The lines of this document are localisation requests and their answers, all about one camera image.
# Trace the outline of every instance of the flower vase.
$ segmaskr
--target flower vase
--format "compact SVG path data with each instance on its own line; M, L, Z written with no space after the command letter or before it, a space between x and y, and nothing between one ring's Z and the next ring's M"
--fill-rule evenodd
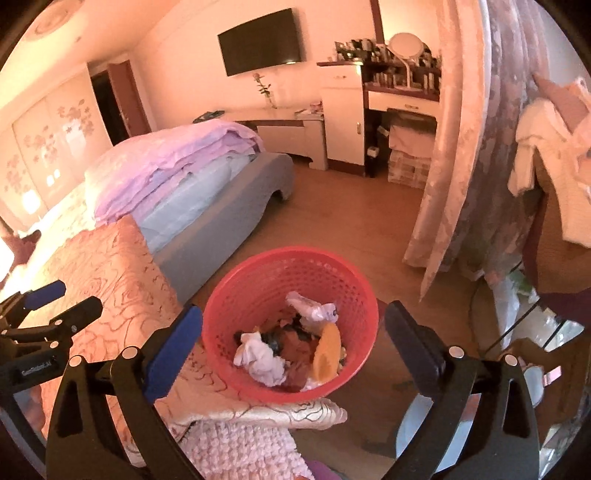
M277 108L277 104L275 103L275 96L273 92L269 92L265 94L265 100L267 101L267 107L269 108Z

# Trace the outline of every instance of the metal screw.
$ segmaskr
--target metal screw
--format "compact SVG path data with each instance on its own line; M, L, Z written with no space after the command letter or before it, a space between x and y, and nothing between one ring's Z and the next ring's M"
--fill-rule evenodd
M463 358L464 357L464 350L462 350L460 347L458 346L451 346L449 348L449 354L453 357L453 358Z
M505 362L507 363L507 365L510 365L512 367L516 367L517 364L519 363L517 361L517 358L515 357L515 355L505 355Z
M138 354L138 349L137 349L137 347L134 347L134 346L127 347L121 353L121 355L123 356L123 358L125 358L126 360L129 360L129 359L135 357L137 354Z
M82 357L80 355L73 356L70 358L70 366L77 367L82 363Z

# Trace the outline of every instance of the pink blanket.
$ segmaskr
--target pink blanket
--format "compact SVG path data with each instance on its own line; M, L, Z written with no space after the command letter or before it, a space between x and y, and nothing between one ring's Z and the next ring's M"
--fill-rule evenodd
M97 225L114 222L159 187L172 192L187 173L255 144L263 150L252 130L220 119L129 138L104 153L85 173L89 212Z
M74 336L70 350L70 356L82 355L89 362L115 358L127 346L142 346L155 330L170 325L181 311L131 215L66 240L37 271L29 288L39 288L58 278L66 284L66 295L31 312L22 326L47 325L58 313L96 295L103 302L103 315ZM42 385L47 420L60 380ZM116 399L108 397L108 403L128 455L140 465L142 459ZM193 422L201 420L322 430L347 419L344 410L325 398L271 406L241 398L209 368L199 344L187 358L168 397L158 400L155 406L177 440Z

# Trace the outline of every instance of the ceiling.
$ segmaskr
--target ceiling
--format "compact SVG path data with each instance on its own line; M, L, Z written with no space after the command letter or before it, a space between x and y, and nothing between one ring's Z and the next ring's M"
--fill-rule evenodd
M61 28L20 40L0 71L0 109L35 82L132 49L179 0L85 0Z

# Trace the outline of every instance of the crumpled paper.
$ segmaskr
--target crumpled paper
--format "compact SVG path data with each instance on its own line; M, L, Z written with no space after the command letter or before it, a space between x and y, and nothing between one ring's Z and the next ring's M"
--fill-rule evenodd
M261 339L259 332L243 333L242 345L234 355L234 365L244 367L249 375L267 387L281 385L285 379L285 360L273 356L273 350Z
M321 305L317 301L302 297L296 291L289 292L285 296L285 301L302 316L300 320L302 327L317 336L322 335L322 329L326 323L336 323L339 319L334 303Z

